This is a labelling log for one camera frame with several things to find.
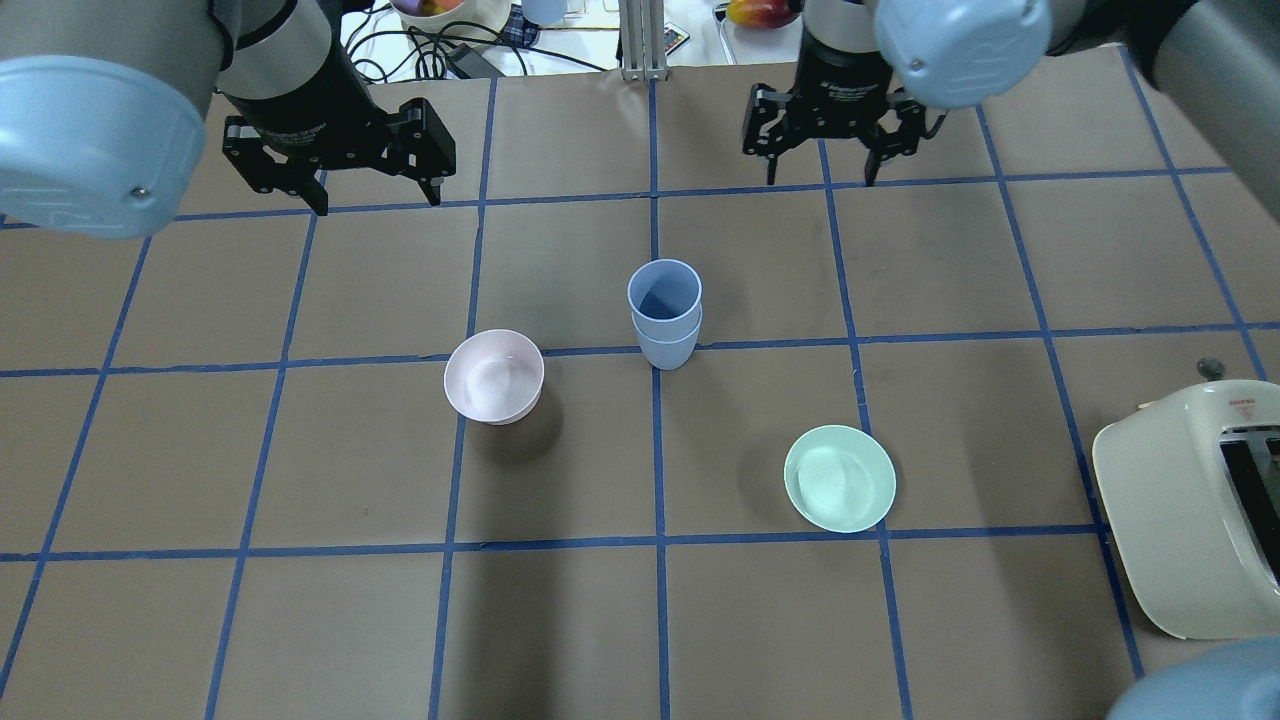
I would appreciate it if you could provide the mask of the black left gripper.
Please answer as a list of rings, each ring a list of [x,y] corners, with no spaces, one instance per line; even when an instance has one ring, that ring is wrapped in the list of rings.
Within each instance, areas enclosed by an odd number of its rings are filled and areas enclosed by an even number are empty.
[[[431,206],[457,172],[457,143],[435,108],[412,97],[394,111],[372,100],[347,60],[326,60],[298,88],[275,97],[221,95],[236,109],[224,120],[221,154],[259,193],[280,191],[317,215],[329,214],[320,170],[370,169],[419,184]]]

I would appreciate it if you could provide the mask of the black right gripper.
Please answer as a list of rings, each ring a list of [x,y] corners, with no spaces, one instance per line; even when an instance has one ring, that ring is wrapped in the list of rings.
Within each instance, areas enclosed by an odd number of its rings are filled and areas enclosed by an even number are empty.
[[[867,150],[864,184],[881,169],[911,156],[932,140],[947,115],[928,119],[925,105],[905,88],[890,88],[893,69],[876,51],[847,53],[804,29],[791,88],[755,83],[742,123],[742,152],[765,159],[765,184],[777,184],[780,159],[808,140],[858,140]]]

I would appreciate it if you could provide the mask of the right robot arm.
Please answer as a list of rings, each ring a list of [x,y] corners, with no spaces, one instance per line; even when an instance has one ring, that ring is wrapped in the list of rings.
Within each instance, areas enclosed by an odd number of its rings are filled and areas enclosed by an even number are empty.
[[[974,108],[1046,56],[1123,47],[1270,211],[1277,210],[1275,1],[795,1],[791,88],[754,85],[742,151],[776,164],[812,138],[883,161],[934,133],[925,111]]]

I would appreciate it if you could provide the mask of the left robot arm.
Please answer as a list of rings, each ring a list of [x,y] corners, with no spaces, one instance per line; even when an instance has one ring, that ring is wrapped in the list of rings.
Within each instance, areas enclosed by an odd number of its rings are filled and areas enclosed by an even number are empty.
[[[166,227],[206,145],[257,193],[325,215],[323,170],[415,181],[430,204],[456,143],[422,97],[380,109],[340,41],[364,1],[5,1],[1,206],[105,240]]]

